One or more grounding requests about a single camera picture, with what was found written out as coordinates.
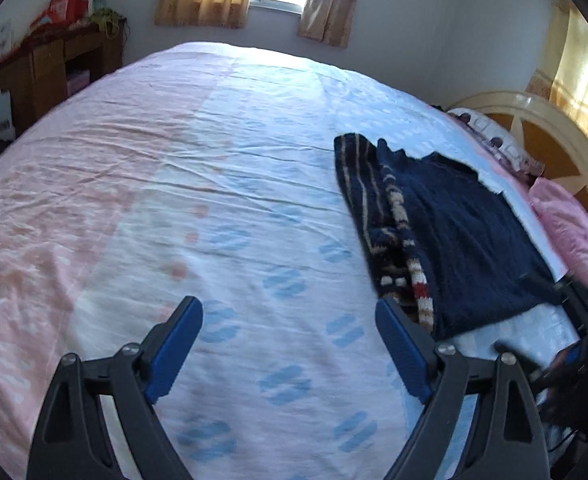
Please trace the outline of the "navy striped knit sweater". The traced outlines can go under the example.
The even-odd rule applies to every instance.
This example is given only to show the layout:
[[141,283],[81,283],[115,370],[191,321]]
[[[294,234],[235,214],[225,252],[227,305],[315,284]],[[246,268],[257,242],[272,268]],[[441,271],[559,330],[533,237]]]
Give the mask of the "navy striped knit sweater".
[[504,196],[469,166],[358,133],[334,140],[336,177],[379,296],[436,340],[560,303],[548,264]]

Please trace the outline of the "red bag on cabinet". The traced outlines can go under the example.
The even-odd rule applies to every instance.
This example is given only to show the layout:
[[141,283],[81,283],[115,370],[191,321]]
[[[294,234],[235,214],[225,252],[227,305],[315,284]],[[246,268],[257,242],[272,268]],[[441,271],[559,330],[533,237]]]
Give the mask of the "red bag on cabinet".
[[67,27],[88,13],[88,0],[50,0],[47,8],[30,24],[31,30],[44,26]]

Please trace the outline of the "patterned white pillow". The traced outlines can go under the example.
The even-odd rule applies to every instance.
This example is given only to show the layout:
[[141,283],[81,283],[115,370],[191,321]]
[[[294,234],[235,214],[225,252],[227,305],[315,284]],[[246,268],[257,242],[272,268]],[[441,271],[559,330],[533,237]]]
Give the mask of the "patterned white pillow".
[[476,142],[516,179],[532,185],[544,175],[544,164],[526,152],[515,137],[492,118],[464,107],[448,110],[447,114],[457,119]]

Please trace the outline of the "pink pillow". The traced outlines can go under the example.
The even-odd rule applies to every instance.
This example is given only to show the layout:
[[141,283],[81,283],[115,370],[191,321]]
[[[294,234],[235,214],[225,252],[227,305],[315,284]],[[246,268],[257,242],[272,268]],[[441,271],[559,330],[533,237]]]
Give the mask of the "pink pillow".
[[539,178],[529,188],[535,214],[568,270],[588,287],[588,214],[567,190]]

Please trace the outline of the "green plant on cabinet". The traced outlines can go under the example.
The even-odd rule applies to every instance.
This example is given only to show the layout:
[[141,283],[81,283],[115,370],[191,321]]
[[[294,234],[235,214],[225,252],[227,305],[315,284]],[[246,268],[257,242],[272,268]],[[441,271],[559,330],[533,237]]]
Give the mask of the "green plant on cabinet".
[[115,39],[119,35],[121,26],[126,23],[126,18],[111,8],[102,8],[90,15],[90,22],[95,24],[108,39]]

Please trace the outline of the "brown wooden cabinet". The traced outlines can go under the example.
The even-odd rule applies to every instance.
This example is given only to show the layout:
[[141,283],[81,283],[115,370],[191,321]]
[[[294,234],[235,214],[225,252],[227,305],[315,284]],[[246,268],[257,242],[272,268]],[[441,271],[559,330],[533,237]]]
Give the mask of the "brown wooden cabinet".
[[50,29],[26,38],[0,58],[0,91],[10,97],[13,126],[24,133],[76,88],[119,70],[128,24]]

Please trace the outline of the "yellow side window curtain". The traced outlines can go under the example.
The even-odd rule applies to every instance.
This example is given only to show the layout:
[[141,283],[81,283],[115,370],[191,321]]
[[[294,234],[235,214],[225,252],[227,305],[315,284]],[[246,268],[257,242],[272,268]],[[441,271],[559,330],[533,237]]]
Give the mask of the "yellow side window curtain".
[[588,139],[588,22],[574,3],[552,6],[544,50],[526,91],[556,106]]

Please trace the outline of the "pink blue bed sheet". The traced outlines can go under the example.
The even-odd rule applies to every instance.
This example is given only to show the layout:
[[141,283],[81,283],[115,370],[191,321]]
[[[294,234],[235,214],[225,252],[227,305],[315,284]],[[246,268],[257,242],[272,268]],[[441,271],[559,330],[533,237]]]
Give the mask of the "pink blue bed sheet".
[[525,194],[428,104],[349,70],[227,44],[149,55],[0,156],[0,465],[24,478],[60,357],[111,356],[180,301],[204,326],[157,414],[197,479],[379,479],[421,411],[374,324],[333,142],[473,167],[555,276]]

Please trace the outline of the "right tan curtain panel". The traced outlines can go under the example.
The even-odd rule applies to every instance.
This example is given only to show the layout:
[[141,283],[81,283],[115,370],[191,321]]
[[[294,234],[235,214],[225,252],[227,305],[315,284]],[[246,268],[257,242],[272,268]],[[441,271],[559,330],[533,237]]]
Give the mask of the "right tan curtain panel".
[[297,35],[346,48],[358,0],[305,0]]

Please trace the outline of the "cream wooden headboard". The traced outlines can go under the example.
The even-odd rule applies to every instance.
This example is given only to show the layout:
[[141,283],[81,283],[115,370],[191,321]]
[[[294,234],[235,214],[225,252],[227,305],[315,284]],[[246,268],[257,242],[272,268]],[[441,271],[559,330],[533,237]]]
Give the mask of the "cream wooden headboard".
[[559,183],[588,212],[588,139],[549,101],[527,92],[492,91],[452,104],[492,118],[529,155],[544,164],[544,177]]

